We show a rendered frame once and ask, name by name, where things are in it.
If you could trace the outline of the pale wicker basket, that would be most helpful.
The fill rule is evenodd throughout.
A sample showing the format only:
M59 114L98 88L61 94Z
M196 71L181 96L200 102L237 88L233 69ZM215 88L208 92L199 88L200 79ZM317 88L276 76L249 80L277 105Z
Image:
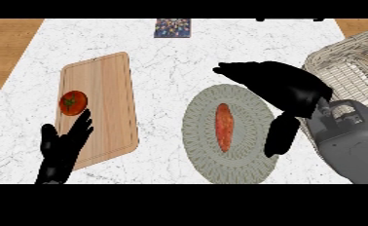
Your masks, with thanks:
M311 53L301 69L332 88L332 100L353 99L368 106L368 31Z

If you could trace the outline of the red tomato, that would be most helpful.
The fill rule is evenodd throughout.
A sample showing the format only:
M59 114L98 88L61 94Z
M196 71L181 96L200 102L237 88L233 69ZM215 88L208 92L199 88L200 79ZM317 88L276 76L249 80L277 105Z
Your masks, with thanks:
M69 91L64 93L59 100L60 112L66 116L76 116L84 110L87 105L85 94L79 91Z

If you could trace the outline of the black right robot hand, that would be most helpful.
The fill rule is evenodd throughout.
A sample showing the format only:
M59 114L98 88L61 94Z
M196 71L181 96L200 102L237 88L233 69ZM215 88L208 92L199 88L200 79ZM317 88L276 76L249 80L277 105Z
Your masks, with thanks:
M283 155L299 127L296 118L311 118L317 102L330 100L332 89L311 73L276 61L220 62L212 71L282 110L268 127L264 155Z

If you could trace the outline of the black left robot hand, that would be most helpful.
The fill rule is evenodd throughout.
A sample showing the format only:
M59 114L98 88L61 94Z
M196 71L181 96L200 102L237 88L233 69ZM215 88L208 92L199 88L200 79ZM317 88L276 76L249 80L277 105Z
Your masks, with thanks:
M81 112L66 134L59 135L50 124L41 126L39 132L42 161L35 184L63 184L70 176L78 152L93 132L90 110Z

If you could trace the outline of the round grey woven placemat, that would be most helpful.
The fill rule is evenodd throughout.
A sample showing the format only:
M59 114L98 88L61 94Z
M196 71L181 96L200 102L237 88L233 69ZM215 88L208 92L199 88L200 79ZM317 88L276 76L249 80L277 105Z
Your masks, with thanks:
M221 151L215 136L215 110L226 103L233 116L233 139ZM183 148L192 165L211 183L255 184L274 169L277 156L264 156L273 114L260 97L243 87L211 86L193 97L183 113Z

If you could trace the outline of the colourful patterned box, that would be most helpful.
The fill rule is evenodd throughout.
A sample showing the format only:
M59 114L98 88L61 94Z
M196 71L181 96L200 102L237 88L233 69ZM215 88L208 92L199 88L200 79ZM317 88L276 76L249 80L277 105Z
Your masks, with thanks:
M155 38L187 38L190 36L190 19L156 19Z

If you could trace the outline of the orange sweet potato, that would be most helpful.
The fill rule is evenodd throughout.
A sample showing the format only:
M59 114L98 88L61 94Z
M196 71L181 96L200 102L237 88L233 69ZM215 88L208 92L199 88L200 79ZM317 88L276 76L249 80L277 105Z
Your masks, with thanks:
M220 149L227 152L233 140L234 119L229 105L221 103L215 110L215 137Z

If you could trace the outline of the wooden cutting board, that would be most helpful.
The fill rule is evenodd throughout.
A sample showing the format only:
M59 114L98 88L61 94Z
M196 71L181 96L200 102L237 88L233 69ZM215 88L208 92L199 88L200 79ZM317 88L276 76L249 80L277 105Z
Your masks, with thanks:
M57 97L70 91L85 94L93 126L73 166L78 170L129 153L137 146L128 54L67 64L60 72Z

